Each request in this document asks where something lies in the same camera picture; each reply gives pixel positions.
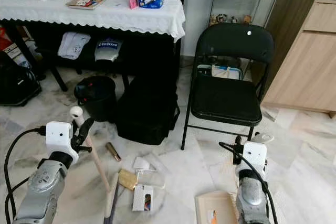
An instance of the white wall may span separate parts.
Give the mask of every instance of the white wall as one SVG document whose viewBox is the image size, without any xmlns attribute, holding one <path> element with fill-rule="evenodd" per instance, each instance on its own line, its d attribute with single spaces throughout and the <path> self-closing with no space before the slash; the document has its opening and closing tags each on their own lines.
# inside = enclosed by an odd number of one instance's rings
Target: white wall
<svg viewBox="0 0 336 224">
<path fill-rule="evenodd" d="M 212 0 L 184 0 L 185 37 L 181 55 L 194 56 L 199 36 L 208 25 Z"/>
</svg>

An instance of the red bag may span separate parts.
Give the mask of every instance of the red bag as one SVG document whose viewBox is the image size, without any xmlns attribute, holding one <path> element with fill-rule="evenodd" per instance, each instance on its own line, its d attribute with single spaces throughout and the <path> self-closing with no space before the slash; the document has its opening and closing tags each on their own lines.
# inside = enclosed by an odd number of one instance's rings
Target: red bag
<svg viewBox="0 0 336 224">
<path fill-rule="evenodd" d="M 12 42 L 8 39 L 5 39 L 6 29 L 3 27 L 0 27 L 0 51 L 6 49 L 9 47 Z"/>
</svg>

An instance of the black bucket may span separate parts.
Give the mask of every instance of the black bucket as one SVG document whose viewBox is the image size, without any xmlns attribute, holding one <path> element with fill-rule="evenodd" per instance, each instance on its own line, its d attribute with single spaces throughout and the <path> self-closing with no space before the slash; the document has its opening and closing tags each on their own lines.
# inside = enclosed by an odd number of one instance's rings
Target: black bucket
<svg viewBox="0 0 336 224">
<path fill-rule="evenodd" d="M 78 83 L 74 94 L 78 105 L 82 105 L 95 121 L 113 123 L 117 107 L 115 88 L 111 78 L 92 76 Z"/>
</svg>

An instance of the black folding chair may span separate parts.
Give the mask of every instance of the black folding chair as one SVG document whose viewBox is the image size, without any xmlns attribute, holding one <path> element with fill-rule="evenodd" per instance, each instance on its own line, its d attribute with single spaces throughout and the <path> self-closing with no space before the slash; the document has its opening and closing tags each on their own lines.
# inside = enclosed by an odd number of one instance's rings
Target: black folding chair
<svg viewBox="0 0 336 224">
<path fill-rule="evenodd" d="M 184 124 L 181 149 L 184 150 L 188 127 L 251 139 L 254 126 L 261 121 L 260 101 L 263 96 L 268 65 L 274 53 L 271 34 L 259 26 L 220 23 L 207 28 L 199 37 L 194 59 L 191 88 Z M 197 66 L 208 56 L 229 56 L 261 62 L 265 72 L 255 86 L 252 82 L 207 76 Z M 189 125 L 190 110 L 200 119 L 250 127 L 248 135 Z"/>
</svg>

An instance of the lid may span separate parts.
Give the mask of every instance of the lid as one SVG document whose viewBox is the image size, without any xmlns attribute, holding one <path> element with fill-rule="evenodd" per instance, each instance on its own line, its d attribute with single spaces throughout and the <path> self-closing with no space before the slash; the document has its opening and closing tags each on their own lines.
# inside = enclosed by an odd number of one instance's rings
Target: lid
<svg viewBox="0 0 336 224">
<path fill-rule="evenodd" d="M 107 76 L 93 76 L 83 79 L 74 90 L 74 95 L 81 101 L 97 101 L 114 94 L 116 85 Z"/>
</svg>

